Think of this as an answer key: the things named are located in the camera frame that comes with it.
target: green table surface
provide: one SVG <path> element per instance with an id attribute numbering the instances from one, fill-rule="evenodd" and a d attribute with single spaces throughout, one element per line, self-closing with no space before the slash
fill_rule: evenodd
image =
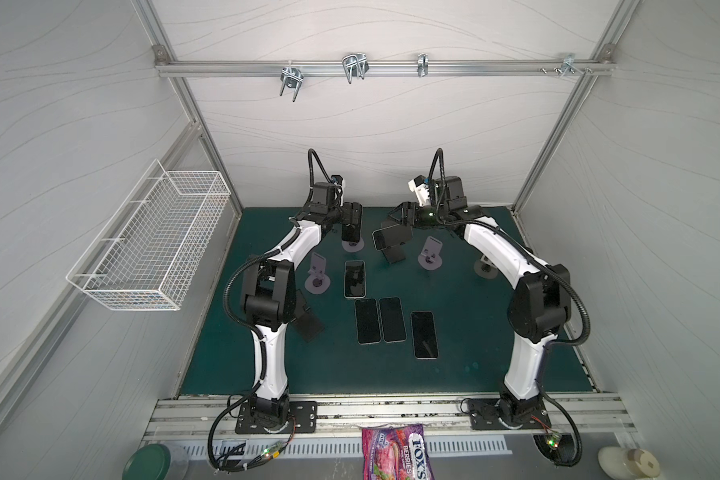
<path id="1" fill-rule="evenodd" d="M 297 208 L 246 208 L 232 242 L 221 280 L 197 341 L 190 368 L 181 387 L 183 395 L 229 395 L 253 384 L 251 333 L 224 314 L 223 289 L 248 255 L 270 250 L 288 234 L 288 217 Z M 291 393 L 393 393 L 497 391 L 509 368 L 513 332 L 507 321 L 512 296 L 500 274 L 480 278 L 473 270 L 480 252 L 446 230 L 414 230 L 403 245 L 406 260 L 388 264 L 373 248 L 371 232 L 380 228 L 389 208 L 365 208 L 362 235 L 365 248 L 355 254 L 342 248 L 340 227 L 313 250 L 327 261 L 331 279 L 321 295 L 306 292 L 309 255 L 296 271 L 296 288 L 326 329 L 307 343 L 293 328 L 286 336 L 286 372 Z M 510 235 L 520 240 L 509 211 L 485 208 Z M 443 242 L 443 265 L 424 270 L 417 262 L 427 236 Z M 367 297 L 400 297 L 408 338 L 404 342 L 360 345 L 355 328 L 355 302 L 344 297 L 344 263 L 364 260 Z M 240 311 L 240 285 L 232 289 L 232 308 Z M 434 314 L 440 356 L 414 357 L 411 312 Z M 591 391 L 576 354 L 559 347 L 550 354 L 544 384 L 551 392 Z"/>

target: wire mesh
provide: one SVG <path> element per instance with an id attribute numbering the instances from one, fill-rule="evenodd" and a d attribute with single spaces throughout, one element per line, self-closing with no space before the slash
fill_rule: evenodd
<path id="1" fill-rule="evenodd" d="M 163 171 L 110 248 L 67 279 L 111 310 L 178 310 L 230 196 L 216 171 Z M 83 277 L 81 285 L 72 277 Z"/>

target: black mounting plate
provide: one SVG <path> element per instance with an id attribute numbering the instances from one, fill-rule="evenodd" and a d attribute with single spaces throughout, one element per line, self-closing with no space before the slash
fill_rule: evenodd
<path id="1" fill-rule="evenodd" d="M 294 417 L 296 419 L 296 433 L 315 433 L 317 424 L 317 402 L 290 402 L 288 417 Z M 239 435 L 249 435 L 252 433 L 289 434 L 292 430 L 293 424 L 288 420 L 286 425 L 278 432 L 268 431 L 256 424 L 248 402 L 240 405 L 240 412 L 237 414 L 237 424 L 235 425 L 235 433 Z"/>
<path id="2" fill-rule="evenodd" d="M 543 428 L 533 419 L 524 423 L 519 428 L 508 428 L 499 420 L 499 414 L 496 409 L 496 403 L 498 401 L 498 398 L 466 398 L 464 400 L 464 403 L 467 404 L 467 411 L 469 412 L 469 424 L 473 430 L 538 430 Z M 543 403 L 541 403 L 532 415 L 544 422 L 547 426 L 550 425 L 550 418 L 547 415 L 547 410 L 544 408 Z"/>

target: purple candy bag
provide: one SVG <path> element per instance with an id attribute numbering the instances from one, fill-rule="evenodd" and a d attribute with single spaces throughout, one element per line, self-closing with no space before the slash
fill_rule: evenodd
<path id="1" fill-rule="evenodd" d="M 434 480 L 421 424 L 364 428 L 363 480 Z"/>

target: green lid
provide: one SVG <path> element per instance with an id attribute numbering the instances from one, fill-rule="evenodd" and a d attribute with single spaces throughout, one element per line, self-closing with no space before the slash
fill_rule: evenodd
<path id="1" fill-rule="evenodd" d="M 163 480 L 170 467 L 168 447 L 153 443 L 139 448 L 128 458 L 123 469 L 123 480 Z"/>

